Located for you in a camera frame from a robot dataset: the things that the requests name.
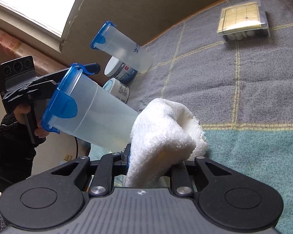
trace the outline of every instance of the white towel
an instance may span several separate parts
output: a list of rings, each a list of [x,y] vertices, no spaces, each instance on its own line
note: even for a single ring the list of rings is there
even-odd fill
[[[203,156],[207,148],[204,132],[187,107],[156,98],[133,124],[125,186],[148,187],[172,165]]]

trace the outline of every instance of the pink curtain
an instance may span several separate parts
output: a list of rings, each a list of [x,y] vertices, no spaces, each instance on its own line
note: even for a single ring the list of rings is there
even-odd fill
[[[34,59],[35,70],[39,75],[49,74],[66,68],[66,66],[58,63],[2,30],[0,30],[0,51],[11,56],[11,59],[31,55]]]

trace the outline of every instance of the metal screw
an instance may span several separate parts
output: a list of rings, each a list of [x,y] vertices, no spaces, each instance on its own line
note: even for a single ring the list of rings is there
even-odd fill
[[[95,187],[92,187],[90,191],[94,194],[102,194],[102,193],[105,193],[106,189],[105,187],[102,187],[102,186],[95,186]]]
[[[178,187],[177,193],[186,195],[186,194],[192,193],[192,189],[190,187]]]

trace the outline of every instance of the trigger handle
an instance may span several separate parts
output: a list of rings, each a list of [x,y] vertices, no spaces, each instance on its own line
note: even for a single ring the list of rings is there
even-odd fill
[[[35,130],[38,128],[38,126],[33,105],[30,105],[30,112],[28,114],[24,114],[24,118],[31,143],[37,145],[44,143],[46,138],[39,138],[35,135]]]

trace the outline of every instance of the bed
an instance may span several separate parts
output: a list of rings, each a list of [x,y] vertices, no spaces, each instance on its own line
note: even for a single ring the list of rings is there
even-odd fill
[[[281,194],[277,230],[293,234],[293,0],[261,0],[270,38],[224,43],[220,9],[244,1],[224,0],[146,44],[154,63],[129,85],[127,104],[139,112],[154,98],[185,104],[211,159]]]

